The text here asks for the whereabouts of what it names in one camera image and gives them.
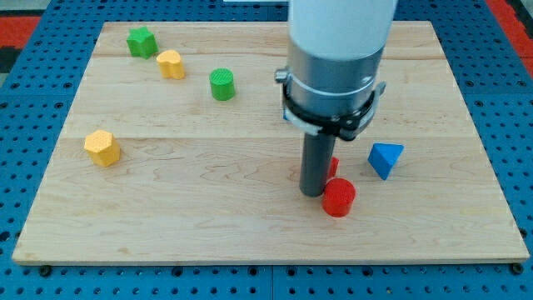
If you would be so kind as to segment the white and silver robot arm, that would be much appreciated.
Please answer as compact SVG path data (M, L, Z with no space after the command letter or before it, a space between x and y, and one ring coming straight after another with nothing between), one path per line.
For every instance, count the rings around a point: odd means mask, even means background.
M397 0L290 0L282 85L286 119L308 135L353 140L374 117Z

